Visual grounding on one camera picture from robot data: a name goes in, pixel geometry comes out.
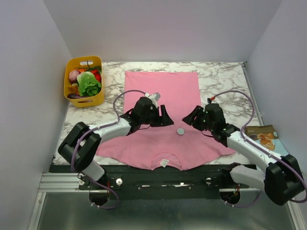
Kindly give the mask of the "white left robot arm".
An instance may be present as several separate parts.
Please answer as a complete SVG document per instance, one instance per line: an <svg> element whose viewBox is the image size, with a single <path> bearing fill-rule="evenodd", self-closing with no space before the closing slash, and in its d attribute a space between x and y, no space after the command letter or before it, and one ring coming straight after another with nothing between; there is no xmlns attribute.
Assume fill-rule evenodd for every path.
<svg viewBox="0 0 307 230"><path fill-rule="evenodd" d="M106 185L106 172L94 160L101 143L131 135L142 125L166 127L174 124L165 106L158 105L159 98L158 93L146 93L126 113L116 112L117 120L94 128L84 122L77 123L60 144L58 153L71 165L72 172L83 173L95 189L102 189Z"/></svg>

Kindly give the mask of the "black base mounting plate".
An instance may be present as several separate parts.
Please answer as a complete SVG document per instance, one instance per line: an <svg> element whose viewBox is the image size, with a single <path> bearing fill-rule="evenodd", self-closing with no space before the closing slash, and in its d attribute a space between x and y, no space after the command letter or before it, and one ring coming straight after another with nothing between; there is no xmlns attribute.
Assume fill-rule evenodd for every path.
<svg viewBox="0 0 307 230"><path fill-rule="evenodd" d="M203 165L180 171L161 167L153 171L126 165L105 165L103 185L113 189L119 199L219 199L222 193L246 188L226 175L227 165ZM68 165L52 165L44 174L41 188L56 192L89 192L106 195L107 191L90 182L81 174L71 173Z"/></svg>

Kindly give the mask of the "aluminium frame rail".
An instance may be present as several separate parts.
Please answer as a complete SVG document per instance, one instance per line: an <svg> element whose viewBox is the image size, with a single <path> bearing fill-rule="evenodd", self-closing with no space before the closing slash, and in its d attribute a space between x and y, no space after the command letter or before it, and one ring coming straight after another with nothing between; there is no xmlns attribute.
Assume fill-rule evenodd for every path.
<svg viewBox="0 0 307 230"><path fill-rule="evenodd" d="M138 171L128 168L125 172L109 172L101 184L123 191L125 188L188 188L200 186L208 189L234 189L237 184L244 187L264 189L263 172L239 166L231 173L221 171L210 172L166 172ZM99 186L90 182L89 178L77 173L45 173L40 182L41 191L81 191L99 190Z"/></svg>

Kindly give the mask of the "pink t-shirt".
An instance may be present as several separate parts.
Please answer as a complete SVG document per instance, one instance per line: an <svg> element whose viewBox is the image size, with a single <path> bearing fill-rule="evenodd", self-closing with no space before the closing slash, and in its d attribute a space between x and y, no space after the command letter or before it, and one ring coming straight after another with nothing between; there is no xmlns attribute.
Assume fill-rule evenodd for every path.
<svg viewBox="0 0 307 230"><path fill-rule="evenodd" d="M234 150L182 121L201 104L196 72L126 72L125 112L134 110L140 97L137 90L161 95L158 120L151 123L147 130L100 144L97 156L141 169L172 166L184 171L234 154Z"/></svg>

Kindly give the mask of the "blue snack bag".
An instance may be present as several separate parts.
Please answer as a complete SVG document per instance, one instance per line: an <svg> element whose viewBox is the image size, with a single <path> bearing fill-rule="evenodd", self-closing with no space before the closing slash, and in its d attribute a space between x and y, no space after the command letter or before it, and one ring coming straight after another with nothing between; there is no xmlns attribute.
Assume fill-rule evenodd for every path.
<svg viewBox="0 0 307 230"><path fill-rule="evenodd" d="M273 125L247 126L244 128L244 132L249 138L261 144L268 150L279 153L283 156L288 155L288 151L279 140L278 134Z"/></svg>

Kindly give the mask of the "yellow plastic basket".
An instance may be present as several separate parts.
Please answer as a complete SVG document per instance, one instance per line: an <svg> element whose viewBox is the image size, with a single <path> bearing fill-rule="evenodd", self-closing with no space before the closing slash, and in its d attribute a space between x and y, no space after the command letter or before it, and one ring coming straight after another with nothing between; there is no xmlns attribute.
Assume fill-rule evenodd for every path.
<svg viewBox="0 0 307 230"><path fill-rule="evenodd" d="M65 69L64 96L77 107L101 105L104 101L102 61L97 56L71 59Z"/></svg>

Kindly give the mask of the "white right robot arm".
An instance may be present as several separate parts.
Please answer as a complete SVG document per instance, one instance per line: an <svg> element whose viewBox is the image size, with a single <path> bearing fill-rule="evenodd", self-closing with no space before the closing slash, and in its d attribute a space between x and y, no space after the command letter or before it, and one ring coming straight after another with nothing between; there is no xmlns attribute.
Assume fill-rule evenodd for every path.
<svg viewBox="0 0 307 230"><path fill-rule="evenodd" d="M217 142L237 151L258 167L254 170L234 163L232 169L221 175L223 186L230 188L235 184L246 184L264 191L273 203L280 206L306 191L307 184L297 159L290 154L274 153L245 137L238 127L225 121L219 104L211 103L204 108L196 106L182 121L199 131L209 131Z"/></svg>

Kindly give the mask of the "red toy pepper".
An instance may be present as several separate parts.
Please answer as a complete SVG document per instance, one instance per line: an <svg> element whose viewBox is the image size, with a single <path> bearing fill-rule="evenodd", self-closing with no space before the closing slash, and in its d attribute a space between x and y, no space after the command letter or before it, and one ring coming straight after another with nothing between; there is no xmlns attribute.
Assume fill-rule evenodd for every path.
<svg viewBox="0 0 307 230"><path fill-rule="evenodd" d="M102 77L101 77L101 73L98 69L94 69L91 71L92 74L94 74L95 76L95 79L98 81L98 82L101 82L102 80Z"/></svg>

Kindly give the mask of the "green toy lettuce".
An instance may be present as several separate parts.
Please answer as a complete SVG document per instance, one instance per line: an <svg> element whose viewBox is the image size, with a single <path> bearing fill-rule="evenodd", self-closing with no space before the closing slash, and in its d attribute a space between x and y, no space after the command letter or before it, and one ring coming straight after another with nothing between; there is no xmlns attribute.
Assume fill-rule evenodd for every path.
<svg viewBox="0 0 307 230"><path fill-rule="evenodd" d="M80 73L77 76L77 82L79 85L79 95L80 96L95 96L102 88L100 82L95 79L94 74L89 71Z"/></svg>

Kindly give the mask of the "purple toy eggplant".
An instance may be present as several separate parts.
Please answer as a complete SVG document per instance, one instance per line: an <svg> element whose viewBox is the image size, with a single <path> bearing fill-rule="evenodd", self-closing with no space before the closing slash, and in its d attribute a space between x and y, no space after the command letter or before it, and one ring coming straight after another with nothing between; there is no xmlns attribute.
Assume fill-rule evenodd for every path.
<svg viewBox="0 0 307 230"><path fill-rule="evenodd" d="M68 98L68 99L81 99L82 96L80 96L80 95L77 94L77 93L70 93L70 94L67 95L67 98Z"/></svg>

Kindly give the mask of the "purple toy onion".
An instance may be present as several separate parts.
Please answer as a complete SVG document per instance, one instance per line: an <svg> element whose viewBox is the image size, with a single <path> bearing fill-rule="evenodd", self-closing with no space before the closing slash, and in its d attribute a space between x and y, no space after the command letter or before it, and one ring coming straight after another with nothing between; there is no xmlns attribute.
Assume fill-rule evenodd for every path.
<svg viewBox="0 0 307 230"><path fill-rule="evenodd" d="M77 76L80 74L80 72L78 70L73 70L69 73L69 81L71 83L75 83L77 81Z"/></svg>

